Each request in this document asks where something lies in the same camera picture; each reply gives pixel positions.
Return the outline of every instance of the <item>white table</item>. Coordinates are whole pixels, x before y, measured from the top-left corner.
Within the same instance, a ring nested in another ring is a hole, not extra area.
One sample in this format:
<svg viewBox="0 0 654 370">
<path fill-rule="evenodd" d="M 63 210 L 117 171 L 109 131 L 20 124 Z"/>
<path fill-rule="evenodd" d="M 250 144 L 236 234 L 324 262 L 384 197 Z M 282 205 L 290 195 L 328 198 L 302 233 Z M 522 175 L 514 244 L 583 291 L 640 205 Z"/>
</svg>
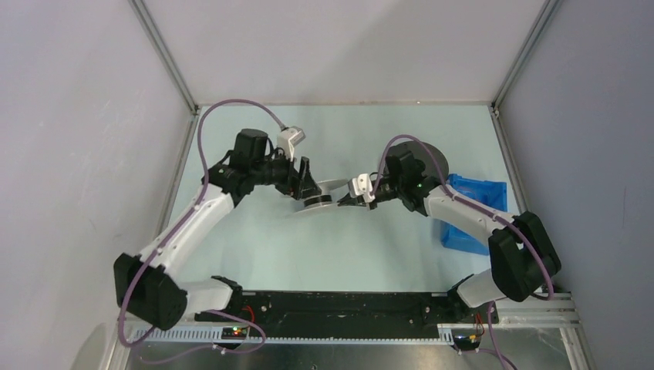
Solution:
<svg viewBox="0 0 654 370">
<path fill-rule="evenodd" d="M 450 172 L 507 182 L 508 210 L 517 212 L 509 176 L 486 106 L 273 106 L 288 126 L 307 138 L 298 156 L 311 160 L 316 180 L 351 178 L 376 170 L 388 140 L 419 137 L 447 157 Z M 210 165 L 234 145 L 244 128 L 278 127 L 250 106 L 224 106 L 209 115 L 203 144 Z M 172 220 L 200 186 L 194 142 Z M 396 200 L 374 211 L 341 208 L 305 218 L 274 187 L 259 187 L 225 217 L 191 256 L 181 280 L 223 275 L 248 290 L 446 291 L 468 274 L 490 266 L 488 257 L 444 248 L 440 222 L 408 212 Z"/>
</svg>

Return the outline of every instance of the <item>plastic container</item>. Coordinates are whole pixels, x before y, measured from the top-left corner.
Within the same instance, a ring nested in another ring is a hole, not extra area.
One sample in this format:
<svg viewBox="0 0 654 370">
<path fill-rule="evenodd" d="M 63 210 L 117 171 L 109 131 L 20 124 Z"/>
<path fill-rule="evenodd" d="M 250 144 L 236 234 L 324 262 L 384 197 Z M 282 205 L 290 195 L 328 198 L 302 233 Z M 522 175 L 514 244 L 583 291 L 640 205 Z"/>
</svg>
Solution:
<svg viewBox="0 0 654 370">
<path fill-rule="evenodd" d="M 447 179 L 455 190 L 466 197 L 498 210 L 507 210 L 507 183 L 472 180 L 455 173 L 452 173 Z M 488 248 L 470 235 L 447 222 L 441 221 L 441 223 L 440 242 L 445 248 L 484 256 L 489 254 Z"/>
</svg>

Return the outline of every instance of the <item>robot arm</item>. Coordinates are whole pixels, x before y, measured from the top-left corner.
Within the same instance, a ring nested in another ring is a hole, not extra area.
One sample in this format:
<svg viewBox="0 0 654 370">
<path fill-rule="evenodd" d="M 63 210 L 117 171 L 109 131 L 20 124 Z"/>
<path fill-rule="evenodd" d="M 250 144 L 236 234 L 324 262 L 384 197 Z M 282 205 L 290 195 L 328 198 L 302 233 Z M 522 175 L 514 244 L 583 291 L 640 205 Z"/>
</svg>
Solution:
<svg viewBox="0 0 654 370">
<path fill-rule="evenodd" d="M 225 277 L 180 283 L 180 269 L 209 231 L 256 185 L 275 185 L 280 193 L 296 200 L 321 193 L 307 158 L 301 158 L 299 171 L 294 168 L 294 146 L 303 138 L 299 128 L 289 127 L 278 136 L 279 148 L 265 155 L 268 135 L 256 129 L 242 130 L 226 156 L 229 164 L 220 162 L 209 169 L 208 183 L 199 189 L 182 216 L 138 255 L 122 254 L 116 259 L 113 269 L 118 305 L 123 304 L 134 276 L 144 268 L 127 311 L 159 329 L 172 328 L 187 314 L 228 308 L 232 293 L 240 291 L 240 286 Z"/>
<path fill-rule="evenodd" d="M 487 246 L 491 268 L 463 279 L 448 291 L 454 303 L 468 308 L 504 297 L 523 301 L 544 283 L 531 253 L 518 245 L 520 239 L 499 219 L 509 220 L 527 237 L 550 276 L 561 270 L 549 236 L 535 214 L 524 212 L 518 216 L 495 210 L 441 183 L 432 159 L 447 178 L 445 156 L 430 144 L 423 144 L 408 142 L 391 147 L 385 158 L 386 170 L 378 175 L 381 178 L 374 193 L 369 175 L 359 175 L 349 182 L 349 194 L 339 205 L 375 209 L 378 203 L 400 199 L 408 210 L 446 221 Z"/>
</svg>

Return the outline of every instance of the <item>blue bin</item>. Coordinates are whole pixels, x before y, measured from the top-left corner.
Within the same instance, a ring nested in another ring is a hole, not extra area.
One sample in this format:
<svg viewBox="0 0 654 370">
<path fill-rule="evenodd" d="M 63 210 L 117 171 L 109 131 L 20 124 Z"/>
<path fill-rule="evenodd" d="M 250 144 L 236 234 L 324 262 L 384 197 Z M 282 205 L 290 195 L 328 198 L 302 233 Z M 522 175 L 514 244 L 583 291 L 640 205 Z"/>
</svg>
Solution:
<svg viewBox="0 0 654 370">
<path fill-rule="evenodd" d="M 507 183 L 467 179 L 452 173 L 448 178 L 450 185 L 459 193 L 497 210 L 507 210 Z M 440 242 L 445 248 L 458 251 L 489 254 L 488 248 L 475 238 L 441 221 Z"/>
</svg>

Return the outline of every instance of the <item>white wall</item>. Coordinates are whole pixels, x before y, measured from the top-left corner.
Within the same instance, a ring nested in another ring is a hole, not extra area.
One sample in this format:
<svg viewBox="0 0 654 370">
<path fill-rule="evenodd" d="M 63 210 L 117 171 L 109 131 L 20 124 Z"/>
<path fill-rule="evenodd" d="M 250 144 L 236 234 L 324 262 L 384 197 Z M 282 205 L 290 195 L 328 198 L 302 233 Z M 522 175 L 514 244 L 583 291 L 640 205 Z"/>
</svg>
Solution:
<svg viewBox="0 0 654 370">
<path fill-rule="evenodd" d="M 602 369 L 651 368 L 654 2 L 564 2 L 501 115 Z"/>
<path fill-rule="evenodd" d="M 199 103 L 490 102 L 544 0 L 146 1 Z"/>
<path fill-rule="evenodd" d="M 2 2 L 0 56 L 0 368 L 68 369 L 106 343 L 189 113 L 126 0 Z"/>
</svg>

